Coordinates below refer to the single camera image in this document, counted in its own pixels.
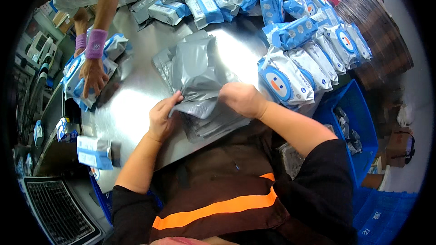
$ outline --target person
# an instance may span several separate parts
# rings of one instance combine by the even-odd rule
[[[177,91],[150,111],[150,128],[116,180],[113,244],[356,241],[345,142],[319,122],[267,101],[245,83],[224,85],[219,100],[258,121],[256,125],[266,131],[271,128],[305,157],[295,179],[273,172],[268,148],[258,144],[259,137],[249,136],[256,133],[250,124],[245,132],[238,130],[219,144],[188,156],[181,163],[184,174],[177,169],[162,186],[167,203],[160,210],[156,198],[147,192],[156,155],[174,126],[168,113],[182,100]]]
[[[74,19],[76,30],[76,49],[74,57],[77,57],[86,47],[86,60],[80,71],[80,78],[84,78],[85,98],[88,97],[89,89],[93,88],[97,95],[108,81],[108,76],[103,71],[101,60],[103,47],[108,35],[108,29],[115,15],[116,9],[137,0],[53,0],[53,5],[59,11],[64,12],[69,18]],[[88,29],[88,13],[85,6],[97,4],[94,27],[89,35],[88,45],[86,31]]]

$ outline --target brown apron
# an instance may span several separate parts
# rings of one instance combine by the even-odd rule
[[[188,184],[168,184],[169,201],[156,216],[150,242],[273,228],[294,244],[334,244],[292,218],[275,194],[270,139],[271,130],[254,121],[185,161]]]

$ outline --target person's left hand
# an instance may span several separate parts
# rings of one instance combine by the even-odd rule
[[[100,95],[101,90],[109,80],[103,70],[102,59],[86,59],[80,70],[79,79],[84,78],[83,97],[88,98],[89,88],[92,87],[95,95]]]
[[[74,52],[74,58],[77,58],[77,56],[80,55],[80,53],[82,53],[84,51],[84,48],[79,48],[76,50],[76,52]]]
[[[149,113],[150,128],[147,135],[159,142],[163,143],[174,129],[174,115],[168,118],[171,108],[183,100],[181,92],[178,90],[174,95],[164,100],[161,100],[153,107]]]

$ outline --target orange stripe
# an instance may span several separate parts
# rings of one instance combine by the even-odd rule
[[[270,179],[271,181],[275,182],[274,173],[267,173],[267,174],[264,174],[264,175],[259,176],[259,177],[267,178],[267,179]]]
[[[218,213],[238,213],[248,209],[265,208],[274,204],[277,195],[271,187],[268,195],[248,195],[220,201],[206,207],[168,215],[166,218],[156,216],[153,228],[164,230],[167,228],[183,227],[200,218],[205,218]]]

